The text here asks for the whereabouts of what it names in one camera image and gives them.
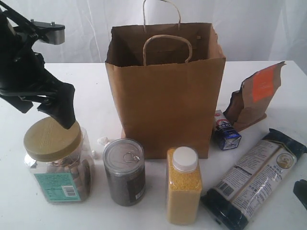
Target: orange label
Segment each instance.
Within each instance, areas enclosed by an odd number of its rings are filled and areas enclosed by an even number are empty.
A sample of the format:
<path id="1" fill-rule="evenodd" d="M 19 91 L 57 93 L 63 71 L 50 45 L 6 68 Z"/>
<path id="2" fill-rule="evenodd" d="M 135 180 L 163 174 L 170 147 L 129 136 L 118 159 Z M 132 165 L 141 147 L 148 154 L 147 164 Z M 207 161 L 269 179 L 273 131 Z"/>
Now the orange label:
<path id="1" fill-rule="evenodd" d="M 274 66 L 260 70 L 255 74 L 253 81 L 253 101 L 254 103 L 274 94 L 273 75 Z"/>

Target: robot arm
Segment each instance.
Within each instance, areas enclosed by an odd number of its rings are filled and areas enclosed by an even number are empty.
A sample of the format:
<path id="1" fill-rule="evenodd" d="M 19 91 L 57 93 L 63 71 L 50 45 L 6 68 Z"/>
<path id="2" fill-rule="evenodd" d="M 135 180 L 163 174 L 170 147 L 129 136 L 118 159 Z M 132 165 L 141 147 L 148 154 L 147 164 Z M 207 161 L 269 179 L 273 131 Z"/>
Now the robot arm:
<path id="1" fill-rule="evenodd" d="M 46 113 L 69 129 L 75 122 L 73 85 L 56 79 L 44 68 L 43 56 L 32 50 L 37 41 L 59 45 L 64 25 L 29 21 L 0 0 L 0 97 L 22 113 L 41 103 Z M 12 27 L 8 18 L 18 26 Z"/>

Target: paper bag handle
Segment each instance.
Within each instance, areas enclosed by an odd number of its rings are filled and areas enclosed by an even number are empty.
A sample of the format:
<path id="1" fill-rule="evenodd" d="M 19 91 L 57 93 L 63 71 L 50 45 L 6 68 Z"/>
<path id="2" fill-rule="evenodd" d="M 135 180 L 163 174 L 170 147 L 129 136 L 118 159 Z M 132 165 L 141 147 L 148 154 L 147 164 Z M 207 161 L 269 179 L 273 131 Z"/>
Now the paper bag handle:
<path id="1" fill-rule="evenodd" d="M 144 64 L 144 66 L 147 65 L 146 64 L 146 47 L 147 47 L 148 43 L 150 43 L 152 40 L 154 40 L 156 38 L 171 38 L 171 39 L 179 40 L 181 42 L 185 42 L 189 47 L 189 57 L 185 60 L 185 63 L 188 63 L 190 61 L 190 59 L 192 58 L 192 45 L 187 39 L 185 39 L 183 37 L 173 36 L 173 35 L 159 34 L 159 35 L 155 35 L 155 36 L 148 38 L 147 41 L 144 44 L 144 47 L 143 47 L 143 64 Z"/>
<path id="2" fill-rule="evenodd" d="M 179 15 L 178 30 L 180 30 L 181 15 L 180 15 L 180 11 L 179 11 L 178 7 L 174 3 L 172 3 L 171 1 L 167 1 L 167 0 L 160 0 L 160 1 L 168 2 L 168 3 L 172 4 L 176 8 L 176 10 L 178 12 L 178 15 Z M 147 33 L 146 19 L 145 19 L 145 2 L 146 2 L 146 0 L 144 0 L 144 2 L 143 2 L 143 22 L 144 22 L 143 26 L 144 26 L 144 32 Z"/>

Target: teal label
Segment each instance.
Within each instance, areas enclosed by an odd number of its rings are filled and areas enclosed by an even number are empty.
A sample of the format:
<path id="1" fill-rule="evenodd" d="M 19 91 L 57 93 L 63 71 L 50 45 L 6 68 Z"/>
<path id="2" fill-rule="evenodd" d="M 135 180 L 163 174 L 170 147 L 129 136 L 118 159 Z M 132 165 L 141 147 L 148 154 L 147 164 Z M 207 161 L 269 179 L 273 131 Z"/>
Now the teal label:
<path id="1" fill-rule="evenodd" d="M 70 172 L 34 174 L 50 202 L 80 201 Z"/>

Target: small box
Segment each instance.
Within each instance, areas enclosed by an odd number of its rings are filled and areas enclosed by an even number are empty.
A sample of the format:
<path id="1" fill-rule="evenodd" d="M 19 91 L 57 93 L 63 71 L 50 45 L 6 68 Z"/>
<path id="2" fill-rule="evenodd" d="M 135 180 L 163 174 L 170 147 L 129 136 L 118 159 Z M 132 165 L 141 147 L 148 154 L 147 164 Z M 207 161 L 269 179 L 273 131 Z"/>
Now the small box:
<path id="1" fill-rule="evenodd" d="M 221 110 L 215 111 L 213 139 L 221 150 L 235 149 L 239 146 L 242 136 L 235 131 Z"/>

